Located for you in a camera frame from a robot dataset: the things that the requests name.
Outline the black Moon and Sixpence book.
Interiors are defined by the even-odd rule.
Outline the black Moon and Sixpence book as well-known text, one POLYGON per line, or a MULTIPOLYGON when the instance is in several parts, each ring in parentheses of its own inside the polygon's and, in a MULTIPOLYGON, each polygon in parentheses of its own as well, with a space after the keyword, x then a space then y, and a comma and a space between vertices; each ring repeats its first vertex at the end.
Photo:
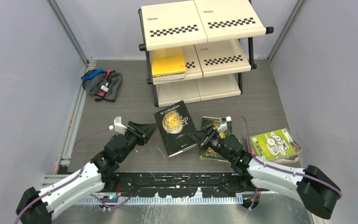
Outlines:
POLYGON ((197 128, 183 100, 154 113, 154 118, 169 157, 196 147, 187 134, 197 128))

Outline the yellow hardcover book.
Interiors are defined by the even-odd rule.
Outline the yellow hardcover book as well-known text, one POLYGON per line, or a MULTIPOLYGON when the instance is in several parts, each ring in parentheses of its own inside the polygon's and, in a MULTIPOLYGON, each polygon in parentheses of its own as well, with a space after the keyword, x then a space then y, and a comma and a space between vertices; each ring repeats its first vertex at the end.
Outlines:
POLYGON ((151 51, 151 72, 152 77, 186 72, 182 47, 151 51))

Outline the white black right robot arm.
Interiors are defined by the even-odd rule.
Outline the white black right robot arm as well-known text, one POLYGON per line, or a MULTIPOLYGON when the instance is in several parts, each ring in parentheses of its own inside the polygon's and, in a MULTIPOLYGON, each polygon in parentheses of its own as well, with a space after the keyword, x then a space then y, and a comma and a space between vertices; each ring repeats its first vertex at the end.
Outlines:
POLYGON ((309 165, 293 168, 263 160, 244 149, 233 134, 221 138, 216 128, 187 133, 200 148, 211 148, 230 162, 239 176, 241 188, 247 192, 255 188, 267 189, 302 203, 312 214, 331 219, 341 189, 321 169, 309 165))

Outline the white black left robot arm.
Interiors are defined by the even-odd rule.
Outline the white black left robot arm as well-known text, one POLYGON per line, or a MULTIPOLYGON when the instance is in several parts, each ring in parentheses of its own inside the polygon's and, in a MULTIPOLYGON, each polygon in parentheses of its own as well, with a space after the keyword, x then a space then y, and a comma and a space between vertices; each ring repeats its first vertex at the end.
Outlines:
POLYGON ((104 190, 113 192, 117 187, 116 171, 136 146, 145 145, 157 129, 157 124, 139 124, 132 121, 128 125, 116 117, 108 130, 115 131, 102 151, 97 153, 78 171, 36 190, 25 190, 15 210, 15 223, 51 224, 67 208, 84 197, 104 190))

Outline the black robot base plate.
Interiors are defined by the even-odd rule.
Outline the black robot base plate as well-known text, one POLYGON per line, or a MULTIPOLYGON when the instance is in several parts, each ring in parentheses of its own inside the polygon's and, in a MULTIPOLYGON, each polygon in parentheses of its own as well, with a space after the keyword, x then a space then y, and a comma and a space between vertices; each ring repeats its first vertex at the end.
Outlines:
POLYGON ((119 172, 105 183, 100 192, 147 198, 155 195, 161 198, 191 198, 198 190, 203 198, 222 198, 254 192, 255 187, 234 172, 119 172))

